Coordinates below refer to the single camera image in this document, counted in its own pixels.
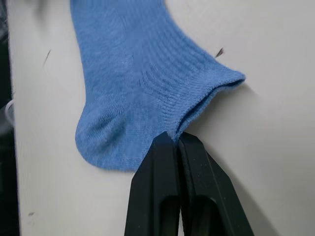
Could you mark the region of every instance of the white table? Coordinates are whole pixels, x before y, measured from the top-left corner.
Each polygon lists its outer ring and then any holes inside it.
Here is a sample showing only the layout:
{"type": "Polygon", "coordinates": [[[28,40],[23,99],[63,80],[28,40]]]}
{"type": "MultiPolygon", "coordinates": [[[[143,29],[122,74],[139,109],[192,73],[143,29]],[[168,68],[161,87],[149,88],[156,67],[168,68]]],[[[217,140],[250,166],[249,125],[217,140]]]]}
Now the white table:
{"type": "MultiPolygon", "coordinates": [[[[232,178],[256,236],[314,235],[315,2],[167,5],[247,76],[188,132],[232,178]]],[[[22,236],[122,236],[132,174],[95,168],[75,146],[85,89],[69,1],[9,0],[8,14],[22,236]]]]}

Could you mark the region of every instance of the white surface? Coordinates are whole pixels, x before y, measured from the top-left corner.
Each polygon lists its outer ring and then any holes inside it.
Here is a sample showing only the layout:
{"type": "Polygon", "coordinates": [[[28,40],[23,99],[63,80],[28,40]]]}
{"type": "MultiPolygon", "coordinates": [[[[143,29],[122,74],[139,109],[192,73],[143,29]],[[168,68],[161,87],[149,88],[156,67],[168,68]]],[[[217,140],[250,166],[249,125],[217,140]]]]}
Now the white surface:
{"type": "MultiPolygon", "coordinates": [[[[233,179],[256,236],[315,232],[315,2],[168,0],[175,21],[246,85],[189,132],[233,179]]],[[[78,153],[84,105],[67,0],[8,3],[22,236],[121,236],[132,174],[78,153]]]]}

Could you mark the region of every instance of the sock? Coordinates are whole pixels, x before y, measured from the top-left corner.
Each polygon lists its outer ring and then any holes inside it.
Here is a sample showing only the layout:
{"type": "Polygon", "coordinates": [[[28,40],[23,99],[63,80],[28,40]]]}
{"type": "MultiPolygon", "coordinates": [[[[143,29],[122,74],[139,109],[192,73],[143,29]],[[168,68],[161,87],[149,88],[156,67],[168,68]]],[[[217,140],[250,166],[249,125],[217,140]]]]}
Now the sock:
{"type": "Polygon", "coordinates": [[[86,104],[75,140],[89,163],[136,171],[153,138],[180,134],[240,72],[182,33],[162,0],[71,0],[86,104]]]}

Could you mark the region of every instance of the ribbed knit texture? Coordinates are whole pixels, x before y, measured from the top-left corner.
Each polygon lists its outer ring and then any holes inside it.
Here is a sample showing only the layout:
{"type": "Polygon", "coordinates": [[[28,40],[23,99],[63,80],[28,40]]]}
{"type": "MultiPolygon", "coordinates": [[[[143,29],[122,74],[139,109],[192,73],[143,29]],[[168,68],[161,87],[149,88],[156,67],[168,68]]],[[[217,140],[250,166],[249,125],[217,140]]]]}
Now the ribbed knit texture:
{"type": "Polygon", "coordinates": [[[71,0],[71,13],[86,86],[75,140],[95,166],[136,171],[155,136],[177,141],[245,79],[185,36],[162,0],[71,0]]]}

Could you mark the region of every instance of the blue sock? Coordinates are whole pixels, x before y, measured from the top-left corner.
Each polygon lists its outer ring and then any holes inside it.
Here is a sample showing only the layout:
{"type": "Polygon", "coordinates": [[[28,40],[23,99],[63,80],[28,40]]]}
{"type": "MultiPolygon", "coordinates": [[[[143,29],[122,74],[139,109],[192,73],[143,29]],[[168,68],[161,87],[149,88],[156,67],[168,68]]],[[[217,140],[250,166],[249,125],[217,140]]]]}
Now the blue sock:
{"type": "Polygon", "coordinates": [[[86,86],[75,140],[95,166],[137,170],[155,136],[177,141],[245,79],[185,36],[162,0],[71,0],[71,13],[86,86]]]}

